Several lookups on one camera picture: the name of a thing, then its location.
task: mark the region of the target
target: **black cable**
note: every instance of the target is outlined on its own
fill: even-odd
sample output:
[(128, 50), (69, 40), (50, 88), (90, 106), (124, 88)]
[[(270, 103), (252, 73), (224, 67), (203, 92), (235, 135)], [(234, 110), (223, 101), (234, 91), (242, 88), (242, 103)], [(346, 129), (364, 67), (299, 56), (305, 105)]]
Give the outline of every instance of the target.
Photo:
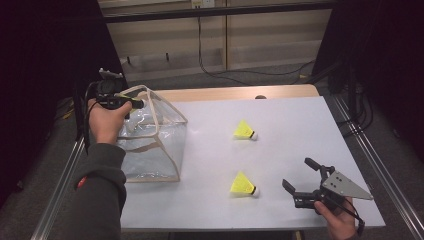
[(367, 128), (369, 128), (370, 126), (371, 126), (371, 124), (373, 123), (373, 121), (374, 121), (374, 109), (373, 109), (373, 107), (372, 107), (372, 103), (371, 103), (371, 100), (370, 100), (370, 98), (368, 97), (368, 95), (366, 95), (365, 93), (364, 93), (364, 95), (366, 96), (366, 98), (367, 98), (367, 102), (368, 102), (368, 106), (369, 106), (369, 109), (370, 109), (370, 120), (368, 120), (368, 123), (366, 124), (366, 125), (364, 125), (365, 124), (365, 122), (367, 121), (367, 114), (366, 114), (366, 110), (364, 111), (364, 114), (365, 114), (365, 116), (364, 116), (364, 119), (361, 121), (361, 123), (357, 126), (357, 128), (355, 128), (355, 129), (352, 129), (351, 131), (349, 131), (349, 132), (347, 132), (347, 133), (345, 133), (345, 134), (343, 134), (343, 137), (344, 138), (347, 138), (347, 137), (349, 137), (349, 136), (351, 136), (351, 135), (354, 135), (354, 134), (358, 134), (358, 133), (361, 133), (361, 132), (364, 132)]
[(243, 84), (243, 85), (252, 86), (251, 84), (248, 84), (248, 83), (245, 83), (245, 82), (239, 81), (239, 80), (234, 79), (234, 78), (222, 77), (222, 76), (216, 76), (216, 74), (209, 73), (209, 72), (205, 69), (205, 67), (203, 66), (203, 59), (202, 59), (202, 41), (201, 41), (202, 26), (201, 26), (201, 23), (200, 23), (200, 17), (198, 17), (198, 18), (197, 18), (197, 23), (198, 23), (198, 26), (199, 26), (199, 65), (200, 65), (200, 68), (202, 69), (202, 71), (203, 71), (204, 73), (208, 74), (208, 75), (209, 75), (209, 76), (211, 76), (211, 77), (215, 77), (215, 78), (224, 78), (224, 79), (228, 79), (228, 80), (231, 80), (231, 81), (234, 81), (234, 82), (237, 82), (237, 83)]
[(87, 113), (84, 116), (84, 145), (85, 145), (85, 151), (88, 154), (88, 148), (90, 147), (90, 113), (91, 110), (93, 110), (94, 105), (100, 103), (99, 101), (96, 101), (93, 105), (90, 106), (90, 109), (88, 109)]
[[(211, 77), (224, 78), (224, 79), (228, 79), (228, 80), (231, 80), (231, 81), (235, 81), (235, 82), (240, 83), (240, 84), (243, 84), (243, 85), (252, 86), (251, 84), (248, 84), (248, 83), (245, 83), (245, 82), (241, 82), (241, 81), (239, 81), (237, 79), (233, 79), (233, 78), (229, 78), (229, 77), (223, 77), (223, 76), (217, 76), (217, 75), (225, 74), (225, 73), (233, 73), (233, 72), (234, 73), (253, 73), (253, 74), (270, 75), (270, 76), (284, 76), (284, 75), (289, 75), (289, 74), (296, 73), (296, 72), (299, 72), (299, 74), (300, 74), (300, 71), (303, 68), (305, 68), (309, 64), (315, 62), (315, 60), (309, 61), (309, 62), (303, 64), (298, 69), (293, 70), (293, 71), (290, 71), (290, 72), (285, 72), (285, 73), (266, 73), (266, 72), (252, 71), (252, 70), (227, 70), (227, 71), (220, 71), (220, 72), (210, 73), (203, 66), (202, 40), (201, 40), (201, 33), (202, 33), (202, 27), (201, 26), (202, 26), (202, 24), (201, 24), (201, 21), (200, 21), (200, 17), (197, 18), (197, 23), (198, 23), (198, 27), (199, 27), (199, 65), (200, 65), (200, 68), (202, 69), (202, 71), (204, 73), (208, 74)], [(300, 76), (298, 76), (298, 78), (296, 79), (296, 81), (290, 83), (289, 85), (293, 85), (293, 84), (297, 83), (299, 80), (300, 80)]]
[(85, 95), (84, 95), (84, 106), (83, 106), (83, 111), (84, 111), (84, 114), (86, 115), (87, 114), (87, 106), (88, 106), (88, 94), (90, 93), (90, 91), (91, 91), (91, 88), (95, 85), (95, 84), (98, 84), (99, 83), (99, 81), (97, 81), (97, 82), (91, 82), (89, 85), (88, 85), (88, 87), (87, 87), (87, 90), (85, 91)]
[(98, 84), (99, 82), (91, 82), (88, 87), (87, 90), (85, 91), (85, 95), (84, 95), (84, 106), (83, 106), (83, 112), (84, 112), (84, 128), (83, 128), (83, 136), (84, 136), (84, 145), (85, 145), (85, 151), (88, 154), (88, 147), (90, 147), (90, 124), (89, 124), (89, 118), (90, 118), (90, 112), (93, 109), (93, 106), (96, 105), (97, 103), (99, 103), (98, 101), (96, 101), (93, 105), (91, 105), (90, 109), (88, 109), (88, 94), (91, 91), (91, 88)]

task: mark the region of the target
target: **metal rail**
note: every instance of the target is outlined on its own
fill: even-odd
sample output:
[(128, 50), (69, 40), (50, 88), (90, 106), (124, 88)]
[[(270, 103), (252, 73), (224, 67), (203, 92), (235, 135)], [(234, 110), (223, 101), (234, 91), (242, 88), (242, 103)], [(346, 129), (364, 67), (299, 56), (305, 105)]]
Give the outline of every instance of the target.
[[(343, 115), (345, 120), (348, 120), (349, 114), (346, 102), (341, 98), (334, 99), (340, 113)], [(351, 131), (355, 131), (354, 136), (356, 137), (359, 146), (362, 148), (374, 169), (374, 172), (377, 174), (414, 238), (417, 240), (424, 240), (424, 225), (422, 220), (390, 175), (380, 156), (371, 145), (371, 142), (368, 140), (361, 127), (350, 122), (349, 128)]]
[(71, 154), (69, 155), (65, 169), (60, 176), (59, 182), (50, 197), (49, 204), (43, 212), (40, 221), (32, 234), (31, 240), (46, 240), (50, 234), (50, 230), (53, 226), (54, 220), (56, 219), (57, 213), (59, 212), (62, 204), (63, 197), (65, 196), (66, 189), (69, 182), (72, 180), (72, 176), (75, 172), (75, 168), (78, 163), (78, 159), (81, 153), (84, 151), (84, 138), (76, 141)]

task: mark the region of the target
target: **yellow shuttlecock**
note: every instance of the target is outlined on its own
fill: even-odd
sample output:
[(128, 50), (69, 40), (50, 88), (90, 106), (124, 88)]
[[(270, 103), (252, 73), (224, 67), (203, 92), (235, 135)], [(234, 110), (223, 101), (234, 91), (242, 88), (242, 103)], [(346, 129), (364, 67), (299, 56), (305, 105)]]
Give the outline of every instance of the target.
[(231, 185), (230, 192), (241, 196), (259, 196), (259, 189), (250, 182), (243, 172), (238, 172), (233, 185)]
[(236, 131), (234, 131), (234, 137), (237, 139), (258, 139), (258, 134), (247, 124), (246, 121), (241, 120)]

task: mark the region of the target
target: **metal frame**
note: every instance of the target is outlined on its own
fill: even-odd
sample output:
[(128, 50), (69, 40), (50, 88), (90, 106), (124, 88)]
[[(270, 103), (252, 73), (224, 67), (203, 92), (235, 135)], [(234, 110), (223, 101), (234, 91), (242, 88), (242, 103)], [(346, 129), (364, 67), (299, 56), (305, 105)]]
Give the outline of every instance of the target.
[[(349, 109), (346, 102), (341, 97), (335, 97), (334, 100), (344, 119), (348, 120)], [(377, 174), (414, 238), (417, 240), (424, 239), (424, 225), (417, 211), (403, 194), (402, 190), (400, 190), (361, 127), (353, 122), (349, 122), (349, 128), (355, 132), (356, 141), (362, 148), (374, 172)]]
[(139, 22), (139, 21), (165, 20), (165, 19), (257, 14), (257, 13), (311, 11), (311, 10), (333, 9), (336, 6), (336, 4), (337, 4), (337, 1), (335, 0), (327, 0), (327, 1), (321, 1), (321, 2), (184, 9), (184, 10), (146, 12), (146, 13), (108, 14), (108, 15), (104, 15), (103, 18), (62, 19), (58, 23), (60, 24), (123, 23), (123, 22)]

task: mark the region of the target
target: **wall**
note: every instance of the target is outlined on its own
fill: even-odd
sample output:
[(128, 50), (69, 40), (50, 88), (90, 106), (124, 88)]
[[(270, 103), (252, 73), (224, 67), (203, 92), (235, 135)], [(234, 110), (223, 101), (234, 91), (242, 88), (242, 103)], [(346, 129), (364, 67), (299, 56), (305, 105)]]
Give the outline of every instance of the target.
[[(281, 4), (288, 1), (216, 0), (216, 6)], [(191, 1), (103, 8), (103, 14), (190, 9)], [(225, 69), (307, 62), (315, 59), (331, 10), (203, 17), (202, 51), (218, 49)], [(108, 24), (118, 55), (198, 51), (197, 19)], [(270, 54), (258, 58), (255, 51)]]

